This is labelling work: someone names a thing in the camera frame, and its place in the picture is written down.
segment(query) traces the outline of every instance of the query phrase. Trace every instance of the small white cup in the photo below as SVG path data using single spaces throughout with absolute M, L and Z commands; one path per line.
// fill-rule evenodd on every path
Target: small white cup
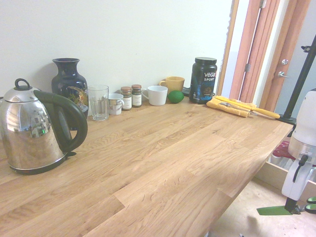
M 120 115 L 123 105 L 123 95 L 117 93 L 109 94 L 109 114 Z
M 144 95 L 144 91 L 148 92 L 148 97 Z M 149 100 L 154 106 L 161 106 L 166 103 L 168 88 L 161 85 L 151 85 L 142 91 L 142 95 Z

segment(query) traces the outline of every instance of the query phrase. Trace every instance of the electric kettle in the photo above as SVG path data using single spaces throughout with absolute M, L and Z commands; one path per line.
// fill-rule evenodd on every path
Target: electric kettle
M 77 125 L 74 139 L 64 111 Z M 0 106 L 0 131 L 10 167 L 19 173 L 37 174 L 55 168 L 70 156 L 85 140 L 88 125 L 71 100 L 17 79 Z

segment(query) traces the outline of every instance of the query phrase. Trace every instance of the yellow mug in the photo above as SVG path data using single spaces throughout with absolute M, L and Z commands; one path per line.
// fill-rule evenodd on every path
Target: yellow mug
M 182 91 L 184 84 L 184 78 L 181 77 L 166 77 L 166 79 L 159 82 L 159 85 L 166 86 L 168 88 L 168 94 L 174 90 Z

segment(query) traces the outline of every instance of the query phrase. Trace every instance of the black kettle handle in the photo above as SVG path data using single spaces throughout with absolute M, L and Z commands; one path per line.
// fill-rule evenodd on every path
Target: black kettle handle
M 34 90 L 34 95 L 45 105 L 61 151 L 70 152 L 80 146 L 88 133 L 87 120 L 81 109 L 70 99 L 57 94 Z M 77 124 L 78 130 L 74 139 L 71 139 L 63 110 L 67 111 Z

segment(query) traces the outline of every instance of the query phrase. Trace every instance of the lime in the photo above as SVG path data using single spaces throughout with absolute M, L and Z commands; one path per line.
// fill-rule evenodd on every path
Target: lime
M 183 100 L 183 98 L 184 98 L 184 95 L 179 90 L 174 90 L 174 91 L 170 92 L 168 95 L 168 99 L 173 104 L 177 104 L 177 103 L 181 102 Z

